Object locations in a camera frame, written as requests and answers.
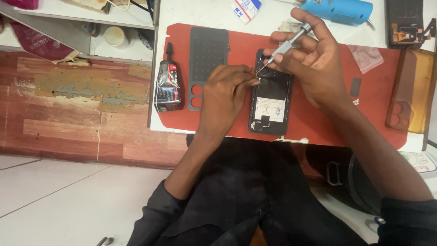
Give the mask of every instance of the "white cup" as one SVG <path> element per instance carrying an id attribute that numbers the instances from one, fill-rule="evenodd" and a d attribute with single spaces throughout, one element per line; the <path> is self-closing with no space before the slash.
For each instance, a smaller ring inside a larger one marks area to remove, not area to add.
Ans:
<path id="1" fill-rule="evenodd" d="M 129 46 L 129 40 L 125 32 L 117 26 L 111 26 L 106 29 L 103 38 L 107 44 L 120 50 L 124 50 Z"/>

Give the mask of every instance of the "blue heat gun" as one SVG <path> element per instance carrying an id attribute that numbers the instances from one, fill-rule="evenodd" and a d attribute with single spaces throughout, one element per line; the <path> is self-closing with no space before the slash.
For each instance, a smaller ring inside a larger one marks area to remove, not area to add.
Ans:
<path id="1" fill-rule="evenodd" d="M 373 4 L 360 0 L 296 0 L 301 9 L 334 22 L 360 25 L 366 22 L 372 30 L 375 26 L 369 20 Z"/>

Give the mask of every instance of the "person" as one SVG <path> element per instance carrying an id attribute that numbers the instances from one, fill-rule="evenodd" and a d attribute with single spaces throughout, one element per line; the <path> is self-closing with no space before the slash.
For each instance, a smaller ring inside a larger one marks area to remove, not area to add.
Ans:
<path id="1" fill-rule="evenodd" d="M 325 23 L 311 25 L 269 65 L 299 78 L 309 102 L 336 126 L 383 198 L 379 245 L 437 245 L 437 203 L 413 167 L 347 95 L 339 46 Z M 295 33 L 273 32 L 276 41 Z M 264 50 L 269 56 L 274 50 Z M 128 246 L 367 245 L 313 196 L 289 144 L 225 138 L 246 91 L 260 82 L 245 65 L 219 66 L 203 88 L 199 127 L 175 169 L 135 222 Z"/>

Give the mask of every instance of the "smartphone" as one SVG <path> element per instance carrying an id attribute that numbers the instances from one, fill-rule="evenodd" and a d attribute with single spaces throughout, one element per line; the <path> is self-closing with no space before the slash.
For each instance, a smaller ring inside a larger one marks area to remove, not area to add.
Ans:
<path id="1" fill-rule="evenodd" d="M 263 50 L 257 51 L 255 71 L 269 58 L 263 55 Z M 249 131 L 285 135 L 294 77 L 266 67 L 258 73 L 258 79 L 261 84 L 252 88 Z"/>

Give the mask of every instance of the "black shirt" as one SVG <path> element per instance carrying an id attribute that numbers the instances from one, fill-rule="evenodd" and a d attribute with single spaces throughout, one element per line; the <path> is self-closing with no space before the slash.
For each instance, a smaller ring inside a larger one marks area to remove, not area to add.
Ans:
<path id="1" fill-rule="evenodd" d="M 437 245 L 437 202 L 385 198 L 380 245 Z M 289 144 L 226 138 L 186 200 L 163 182 L 143 207 L 128 246 L 367 245 L 311 193 Z"/>

